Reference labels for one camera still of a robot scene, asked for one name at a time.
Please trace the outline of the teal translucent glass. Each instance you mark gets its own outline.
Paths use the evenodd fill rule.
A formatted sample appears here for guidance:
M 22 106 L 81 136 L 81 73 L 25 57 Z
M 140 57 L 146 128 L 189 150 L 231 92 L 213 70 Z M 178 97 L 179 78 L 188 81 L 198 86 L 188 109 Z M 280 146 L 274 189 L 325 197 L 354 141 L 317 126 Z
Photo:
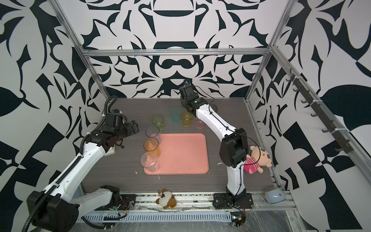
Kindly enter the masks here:
M 170 117 L 171 117 L 172 124 L 180 124 L 181 123 L 181 114 L 183 112 L 183 108 L 172 107 L 169 112 L 170 112 Z

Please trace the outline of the blue translucent glass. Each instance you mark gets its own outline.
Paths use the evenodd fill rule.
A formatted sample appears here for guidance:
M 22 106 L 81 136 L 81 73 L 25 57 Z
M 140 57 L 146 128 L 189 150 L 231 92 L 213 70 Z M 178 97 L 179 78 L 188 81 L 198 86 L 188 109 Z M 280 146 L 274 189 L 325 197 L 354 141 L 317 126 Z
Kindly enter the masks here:
M 149 138 L 155 138 L 158 140 L 158 143 L 161 143 L 160 129 L 158 126 L 151 125 L 146 128 L 145 134 Z

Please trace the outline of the short green glass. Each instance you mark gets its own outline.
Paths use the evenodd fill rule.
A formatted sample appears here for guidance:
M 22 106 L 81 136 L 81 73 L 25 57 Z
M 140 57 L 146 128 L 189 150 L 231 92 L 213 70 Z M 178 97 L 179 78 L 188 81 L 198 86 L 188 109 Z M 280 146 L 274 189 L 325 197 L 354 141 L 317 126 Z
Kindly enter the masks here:
M 154 115 L 151 118 L 153 125 L 157 126 L 160 131 L 164 129 L 165 119 L 162 115 Z

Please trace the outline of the orange translucent glass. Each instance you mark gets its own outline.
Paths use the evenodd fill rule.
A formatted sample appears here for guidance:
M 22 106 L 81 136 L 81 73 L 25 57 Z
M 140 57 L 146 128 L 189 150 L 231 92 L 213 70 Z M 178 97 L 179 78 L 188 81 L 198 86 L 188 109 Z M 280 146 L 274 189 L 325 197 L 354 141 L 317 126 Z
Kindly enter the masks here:
M 159 141 L 158 141 L 158 139 L 156 139 L 156 138 L 148 138 L 148 139 L 146 139 L 145 142 L 144 142 L 143 147 L 144 147 L 144 149 L 147 152 L 153 153 L 157 157 L 160 157 L 161 151 L 160 151 L 160 148 L 159 148 Z

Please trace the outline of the clear glass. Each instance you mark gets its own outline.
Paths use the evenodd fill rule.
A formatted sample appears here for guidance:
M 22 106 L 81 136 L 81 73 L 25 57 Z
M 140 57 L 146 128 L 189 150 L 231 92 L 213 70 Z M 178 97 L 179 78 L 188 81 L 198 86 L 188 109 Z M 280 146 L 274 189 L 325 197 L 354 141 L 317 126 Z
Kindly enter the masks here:
M 141 157 L 141 164 L 144 169 L 150 173 L 155 173 L 158 170 L 157 155 L 153 152 L 147 152 Z

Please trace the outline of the pink rectangular tray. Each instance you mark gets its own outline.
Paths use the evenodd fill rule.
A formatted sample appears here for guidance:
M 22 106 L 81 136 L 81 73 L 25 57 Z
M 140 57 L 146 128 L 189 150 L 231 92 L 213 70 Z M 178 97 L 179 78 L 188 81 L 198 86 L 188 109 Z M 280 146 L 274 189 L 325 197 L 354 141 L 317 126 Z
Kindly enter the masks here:
M 160 156 L 147 175 L 196 175 L 209 171 L 206 137 L 202 133 L 168 133 L 160 136 Z

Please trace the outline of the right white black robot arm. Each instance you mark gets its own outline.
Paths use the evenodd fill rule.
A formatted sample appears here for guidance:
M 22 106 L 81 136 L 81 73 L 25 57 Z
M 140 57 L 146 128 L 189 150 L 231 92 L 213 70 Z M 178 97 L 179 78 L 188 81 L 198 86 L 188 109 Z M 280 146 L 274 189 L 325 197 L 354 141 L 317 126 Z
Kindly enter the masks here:
M 243 183 L 243 164 L 248 153 L 246 131 L 227 123 L 190 84 L 179 88 L 182 107 L 204 122 L 220 140 L 219 156 L 227 166 L 228 201 L 234 204 L 246 193 Z

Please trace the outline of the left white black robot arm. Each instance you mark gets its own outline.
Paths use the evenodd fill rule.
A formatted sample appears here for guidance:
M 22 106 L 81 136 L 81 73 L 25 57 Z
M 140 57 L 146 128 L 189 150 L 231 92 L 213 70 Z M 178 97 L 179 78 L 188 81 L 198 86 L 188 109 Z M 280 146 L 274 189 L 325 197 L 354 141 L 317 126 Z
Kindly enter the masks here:
M 97 130 L 84 137 L 80 152 L 68 167 L 42 191 L 34 191 L 27 198 L 29 217 L 22 231 L 30 225 L 51 231 L 68 232 L 78 219 L 97 208 L 119 206 L 120 190 L 104 185 L 93 193 L 74 198 L 81 182 L 109 150 L 121 146 L 122 140 L 139 132 L 136 121 L 128 122 L 117 109 L 104 113 Z

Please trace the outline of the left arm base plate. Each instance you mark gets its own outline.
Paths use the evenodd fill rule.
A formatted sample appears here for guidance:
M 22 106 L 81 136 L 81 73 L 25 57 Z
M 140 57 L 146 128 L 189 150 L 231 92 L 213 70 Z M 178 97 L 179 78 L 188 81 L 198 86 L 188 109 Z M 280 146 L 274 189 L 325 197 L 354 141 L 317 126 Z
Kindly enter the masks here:
M 109 206 L 111 210 L 131 210 L 136 204 L 136 194 L 121 194 L 118 201 Z

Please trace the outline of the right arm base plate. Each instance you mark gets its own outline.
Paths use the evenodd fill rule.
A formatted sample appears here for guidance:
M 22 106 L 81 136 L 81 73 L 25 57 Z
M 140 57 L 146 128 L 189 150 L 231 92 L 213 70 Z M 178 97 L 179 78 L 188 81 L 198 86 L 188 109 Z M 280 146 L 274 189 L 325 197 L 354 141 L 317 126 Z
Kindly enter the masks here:
M 253 204 L 254 202 L 250 193 L 242 192 L 237 197 L 230 193 L 213 194 L 213 206 L 216 209 L 227 209 L 232 207 L 251 209 Z

